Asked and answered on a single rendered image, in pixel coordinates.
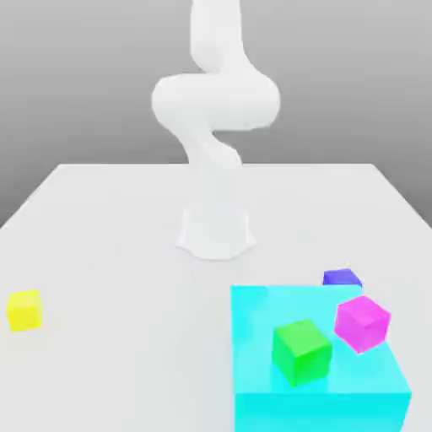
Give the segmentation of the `small yellow cube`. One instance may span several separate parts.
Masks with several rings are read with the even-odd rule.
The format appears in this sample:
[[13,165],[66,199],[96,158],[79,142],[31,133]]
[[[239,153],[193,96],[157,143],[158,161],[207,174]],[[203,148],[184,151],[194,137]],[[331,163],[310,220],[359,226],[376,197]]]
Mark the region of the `small yellow cube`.
[[39,290],[15,292],[9,295],[7,318],[12,332],[41,327],[42,304]]

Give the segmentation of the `large cyan box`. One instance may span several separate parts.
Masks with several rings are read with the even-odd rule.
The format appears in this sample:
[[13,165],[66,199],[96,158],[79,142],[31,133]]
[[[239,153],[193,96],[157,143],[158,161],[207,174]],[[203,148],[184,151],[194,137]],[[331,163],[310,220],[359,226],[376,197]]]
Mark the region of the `large cyan box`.
[[[333,331],[356,285],[234,286],[235,432],[402,432],[411,390],[387,343],[355,353]],[[329,374],[292,387],[272,361],[275,327],[312,320],[332,342]]]

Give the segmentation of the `small magenta cube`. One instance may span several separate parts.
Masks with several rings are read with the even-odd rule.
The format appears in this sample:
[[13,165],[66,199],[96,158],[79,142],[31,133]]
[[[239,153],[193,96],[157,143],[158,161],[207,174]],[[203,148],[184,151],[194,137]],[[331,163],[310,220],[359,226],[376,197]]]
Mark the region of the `small magenta cube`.
[[361,295],[337,306],[334,332],[355,353],[362,354],[386,339],[392,314]]

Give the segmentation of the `small purple cube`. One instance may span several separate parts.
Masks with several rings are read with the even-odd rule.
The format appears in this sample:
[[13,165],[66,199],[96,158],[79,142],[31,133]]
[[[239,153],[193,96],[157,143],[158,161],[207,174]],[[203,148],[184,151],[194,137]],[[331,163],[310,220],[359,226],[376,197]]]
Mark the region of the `small purple cube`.
[[363,284],[358,276],[349,268],[327,270],[323,273],[323,285],[358,285]]

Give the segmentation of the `small green cube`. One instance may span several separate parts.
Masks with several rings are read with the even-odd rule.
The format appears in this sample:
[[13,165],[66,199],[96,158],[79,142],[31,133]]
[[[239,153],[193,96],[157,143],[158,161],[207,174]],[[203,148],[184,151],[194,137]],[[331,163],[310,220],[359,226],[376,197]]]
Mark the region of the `small green cube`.
[[304,319],[273,329],[272,361],[291,386],[327,376],[332,343],[316,326]]

